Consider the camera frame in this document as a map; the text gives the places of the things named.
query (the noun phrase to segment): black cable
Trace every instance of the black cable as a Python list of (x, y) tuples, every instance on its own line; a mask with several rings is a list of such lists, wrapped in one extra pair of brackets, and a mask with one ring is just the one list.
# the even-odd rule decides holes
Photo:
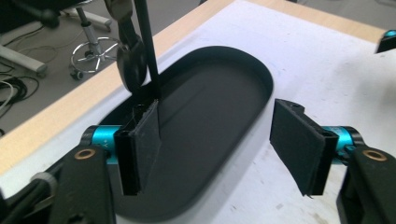
[(0, 74), (6, 74), (6, 73), (9, 73), (10, 71), (12, 71), (12, 70), (15, 69), (15, 67), (13, 67), (13, 66), (11, 66), (11, 65), (8, 65), (8, 64), (6, 64), (6, 63), (0, 62), (0, 64), (2, 64), (3, 66), (5, 66), (5, 67), (8, 68), (7, 71), (0, 71)]
[(18, 191), (16, 194), (6, 199), (7, 207), (9, 210), (12, 210), (18, 203), (20, 203), (23, 198), (28, 195), (32, 190), (37, 186), (39, 180), (33, 180), (28, 185), (26, 185), (23, 189)]
[[(28, 99), (29, 97), (31, 97), (33, 94), (35, 94), (37, 92), (38, 88), (40, 87), (40, 82), (38, 81), (38, 79), (36, 79), (34, 77), (13, 77), (10, 74), (0, 74), (0, 75), (10, 77), (3, 81), (5, 81), (6, 83), (9, 83), (15, 90), (14, 95), (11, 97), (11, 100), (6, 105), (6, 106), (8, 106), (7, 109), (0, 115), (0, 118), (2, 118), (9, 111), (9, 109), (11, 109), (11, 107), (15, 103), (24, 101), (24, 100)], [(26, 84), (24, 84), (24, 82), (21, 80), (22, 78), (31, 79), (35, 82), (35, 88), (31, 91), (30, 94), (28, 94), (28, 88), (27, 88)], [(9, 88), (9, 86), (5, 83), (0, 83), (0, 90), (2, 90), (4, 88)], [(0, 137), (4, 136), (5, 134), (6, 134), (6, 132), (4, 130), (0, 129)]]
[(24, 35), (19, 35), (19, 36), (13, 38), (12, 40), (8, 41), (8, 42), (7, 42), (6, 44), (4, 44), (3, 46), (6, 47), (6, 46), (8, 46), (8, 45), (14, 43), (15, 41), (18, 41), (18, 40), (24, 38), (24, 37), (27, 36), (27, 35), (32, 35), (32, 34), (38, 32), (38, 31), (42, 30), (43, 28), (44, 28), (44, 26), (42, 25), (42, 26), (38, 27), (37, 29), (35, 29), (35, 30), (29, 32), (29, 33), (26, 33), (26, 34), (24, 34)]
[(23, 200), (12, 209), (8, 216), (3, 220), (1, 224), (15, 224), (19, 223), (24, 215), (29, 212), (32, 207), (40, 202), (44, 197), (50, 193), (50, 185), (44, 180), (40, 180), (37, 186), (23, 198)]

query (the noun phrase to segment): black robot arm part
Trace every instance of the black robot arm part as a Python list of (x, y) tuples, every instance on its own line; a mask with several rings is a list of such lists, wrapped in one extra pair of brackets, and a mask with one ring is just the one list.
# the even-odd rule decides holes
[(96, 146), (75, 147), (20, 192), (1, 197), (0, 222), (115, 223), (106, 152)]
[(132, 23), (133, 6), (131, 0), (105, 0), (111, 17), (119, 25), (122, 45), (117, 52), (117, 66), (126, 89), (133, 94), (140, 91), (149, 70), (153, 97), (161, 98), (160, 81), (155, 57), (152, 34), (149, 25), (149, 13), (146, 0), (134, 0), (140, 26), (140, 39)]
[(347, 165), (337, 198), (342, 223), (396, 223), (396, 160), (366, 146), (355, 129), (322, 128), (303, 106), (276, 99), (270, 141), (303, 195), (323, 193), (332, 160)]

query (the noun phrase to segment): gray floor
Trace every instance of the gray floor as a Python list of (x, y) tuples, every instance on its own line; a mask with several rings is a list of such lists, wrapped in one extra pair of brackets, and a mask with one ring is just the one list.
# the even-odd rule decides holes
[[(198, 6), (200, 0), (148, 0), (149, 15), (152, 32), (154, 34), (176, 21), (192, 9)], [(299, 4), (317, 8), (340, 15), (355, 21), (378, 26), (384, 29), (396, 28), (396, 2), (393, 0), (299, 0)], [(103, 0), (95, 1), (84, 7), (86, 11), (101, 16), (109, 17)], [(27, 33), (39, 27), (38, 23), (32, 23), (16, 31), (2, 36), (1, 43), (7, 43), (15, 36)], [(117, 37), (117, 25), (111, 25), (112, 32), (109, 33), (101, 26), (95, 26), (99, 36)], [(23, 39), (10, 47), (12, 49), (26, 49), (31, 47), (52, 46), (63, 48), (56, 50), (42, 49), (30, 52), (30, 56), (47, 62), (48, 71), (46, 77), (40, 78), (38, 91), (28, 100), (16, 103), (2, 118), (0, 118), (0, 129), (11, 131), (46, 106), (52, 104), (66, 93), (73, 90), (83, 81), (91, 77), (87, 75), (81, 81), (75, 81), (69, 76), (69, 57), (73, 49), (80, 43), (85, 42), (86, 37), (81, 33), (78, 18), (61, 18), (61, 26), (55, 30), (44, 29), (37, 35)], [(7, 70), (0, 65), (0, 71)], [(16, 66), (14, 76), (35, 77), (33, 72)], [(29, 90), (34, 88), (33, 81), (26, 80)], [(7, 90), (0, 91), (0, 99), (7, 98)]]

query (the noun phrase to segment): black oval tray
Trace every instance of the black oval tray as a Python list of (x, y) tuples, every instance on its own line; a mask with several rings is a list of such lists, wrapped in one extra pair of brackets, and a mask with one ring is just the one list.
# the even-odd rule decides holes
[[(238, 49), (197, 49), (160, 75), (162, 147), (145, 192), (122, 196), (116, 166), (109, 166), (116, 213), (159, 221), (192, 205), (265, 108), (273, 80), (259, 60)], [(122, 124), (139, 96), (102, 124)]]

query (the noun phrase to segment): chrome stool base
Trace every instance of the chrome stool base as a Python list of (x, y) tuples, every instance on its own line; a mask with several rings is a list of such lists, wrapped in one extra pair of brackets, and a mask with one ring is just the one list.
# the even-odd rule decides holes
[[(102, 42), (111, 41), (113, 44), (107, 48), (102, 49)], [(101, 70), (101, 64), (105, 61), (111, 60), (116, 61), (117, 57), (110, 56), (112, 50), (117, 49), (116, 46), (119, 44), (119, 40), (112, 37), (98, 37), (96, 43), (85, 42), (78, 45), (72, 53), (70, 63), (74, 69), (81, 73), (85, 74), (93, 74)], [(84, 56), (82, 58), (78, 58), (78, 52), (84, 50), (84, 47), (88, 46), (89, 50), (85, 50)], [(96, 61), (96, 63), (92, 63), (91, 66), (88, 66), (86, 63), (91, 63), (92, 61)]]

